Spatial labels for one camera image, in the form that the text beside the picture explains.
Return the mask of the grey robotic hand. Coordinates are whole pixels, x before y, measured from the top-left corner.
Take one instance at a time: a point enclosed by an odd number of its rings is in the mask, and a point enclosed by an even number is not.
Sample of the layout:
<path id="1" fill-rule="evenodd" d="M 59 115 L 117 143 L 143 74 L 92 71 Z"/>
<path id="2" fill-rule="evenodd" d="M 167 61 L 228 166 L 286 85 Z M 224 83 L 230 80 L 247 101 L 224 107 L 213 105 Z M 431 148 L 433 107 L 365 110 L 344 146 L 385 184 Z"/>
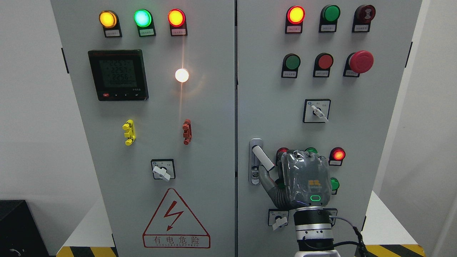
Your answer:
<path id="1" fill-rule="evenodd" d="M 289 150 L 281 158 L 284 187 L 260 171 L 260 181 L 273 204 L 280 210 L 325 207 L 331 199 L 328 161 L 318 153 Z"/>

